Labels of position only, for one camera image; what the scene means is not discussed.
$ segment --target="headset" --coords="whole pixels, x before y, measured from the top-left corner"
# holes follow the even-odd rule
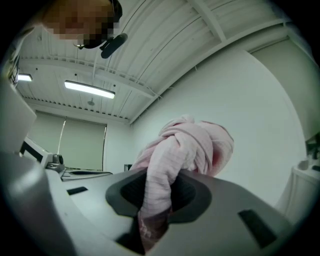
[[[128,39],[126,33],[119,34],[115,38],[110,36],[113,33],[114,24],[118,23],[123,15],[122,6],[118,0],[109,0],[113,8],[113,17],[107,17],[106,22],[101,24],[101,34],[89,35],[88,38],[83,40],[83,44],[76,45],[80,50],[83,48],[93,49],[100,45],[102,50],[101,57],[108,59],[120,46],[122,46]]]

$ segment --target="cable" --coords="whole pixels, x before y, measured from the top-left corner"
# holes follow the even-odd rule
[[[99,50],[100,50],[99,48],[96,50],[95,58],[94,58],[93,72],[92,72],[92,86],[94,86],[94,81],[95,81],[95,73],[96,73],[96,66],[97,66]]]
[[[155,96],[158,96],[158,98],[163,99],[159,94],[155,93],[149,86],[147,86],[147,88],[148,88]]]

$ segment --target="white cabinet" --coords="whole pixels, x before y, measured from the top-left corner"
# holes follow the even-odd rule
[[[319,160],[309,165],[307,170],[292,168],[291,176],[276,209],[295,224],[307,217],[319,196],[320,172],[312,170]]]

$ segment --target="white wall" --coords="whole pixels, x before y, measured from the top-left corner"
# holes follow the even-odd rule
[[[104,172],[124,171],[125,164],[133,164],[133,129],[123,123],[108,122],[104,144]]]
[[[305,140],[320,131],[320,72],[318,66],[291,40],[252,54],[281,83],[299,116]]]
[[[266,67],[244,51],[203,62],[133,124],[135,155],[169,119],[183,114],[221,124],[234,138],[233,156],[218,178],[277,203],[305,148],[297,113]]]

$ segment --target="white ceiling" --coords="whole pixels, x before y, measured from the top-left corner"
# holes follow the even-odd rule
[[[120,0],[127,42],[109,59],[37,27],[23,43],[18,90],[37,110],[132,123],[188,70],[219,49],[281,24],[264,0]],[[115,92],[114,99],[65,89],[71,80]],[[88,104],[93,99],[94,106]]]

